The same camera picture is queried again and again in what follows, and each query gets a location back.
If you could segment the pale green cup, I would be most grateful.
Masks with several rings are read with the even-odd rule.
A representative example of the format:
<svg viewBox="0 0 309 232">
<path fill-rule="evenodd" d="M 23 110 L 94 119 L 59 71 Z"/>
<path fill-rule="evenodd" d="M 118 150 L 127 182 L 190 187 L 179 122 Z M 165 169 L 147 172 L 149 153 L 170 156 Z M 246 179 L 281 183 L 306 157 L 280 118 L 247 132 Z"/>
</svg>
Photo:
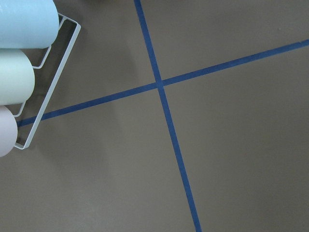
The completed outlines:
<svg viewBox="0 0 309 232">
<path fill-rule="evenodd" d="M 35 87 L 35 74 L 28 57 L 20 49 L 0 50 L 0 104 L 27 101 Z"/>
</svg>

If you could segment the pale lilac cup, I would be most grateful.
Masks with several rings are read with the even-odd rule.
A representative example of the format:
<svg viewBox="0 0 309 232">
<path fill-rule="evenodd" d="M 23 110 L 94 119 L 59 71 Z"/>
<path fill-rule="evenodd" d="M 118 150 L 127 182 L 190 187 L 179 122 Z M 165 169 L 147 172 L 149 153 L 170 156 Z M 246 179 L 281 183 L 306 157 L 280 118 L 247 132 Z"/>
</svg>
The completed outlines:
<svg viewBox="0 0 309 232">
<path fill-rule="evenodd" d="M 17 140 L 17 123 L 11 111 L 0 107 L 0 156 L 6 156 L 14 147 Z"/>
</svg>

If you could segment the light blue cup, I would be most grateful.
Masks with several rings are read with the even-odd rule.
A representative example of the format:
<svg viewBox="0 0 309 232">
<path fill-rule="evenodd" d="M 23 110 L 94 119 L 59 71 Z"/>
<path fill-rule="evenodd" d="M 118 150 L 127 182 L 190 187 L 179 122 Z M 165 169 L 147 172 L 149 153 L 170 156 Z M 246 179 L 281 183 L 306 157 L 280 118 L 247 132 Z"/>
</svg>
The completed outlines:
<svg viewBox="0 0 309 232">
<path fill-rule="evenodd" d="M 2 0 L 1 48 L 47 48 L 57 38 L 59 17 L 52 0 Z"/>
</svg>

